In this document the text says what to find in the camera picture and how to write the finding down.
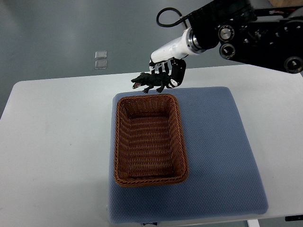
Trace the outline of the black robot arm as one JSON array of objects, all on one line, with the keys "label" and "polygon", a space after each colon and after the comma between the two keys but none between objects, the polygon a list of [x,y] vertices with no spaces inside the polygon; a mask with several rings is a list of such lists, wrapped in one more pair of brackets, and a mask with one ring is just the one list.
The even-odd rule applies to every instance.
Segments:
[{"label": "black robot arm", "polygon": [[302,6],[254,9],[248,0],[213,0],[187,16],[200,49],[287,73],[303,70]]}]

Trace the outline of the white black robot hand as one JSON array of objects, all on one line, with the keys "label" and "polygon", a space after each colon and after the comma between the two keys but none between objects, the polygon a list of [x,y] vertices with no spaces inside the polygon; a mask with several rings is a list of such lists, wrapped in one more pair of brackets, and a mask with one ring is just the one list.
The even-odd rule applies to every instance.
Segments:
[{"label": "white black robot hand", "polygon": [[167,88],[181,85],[186,70],[184,58],[194,55],[192,49],[192,29],[184,30],[183,35],[155,50],[150,57],[150,72],[166,72],[169,75]]}]

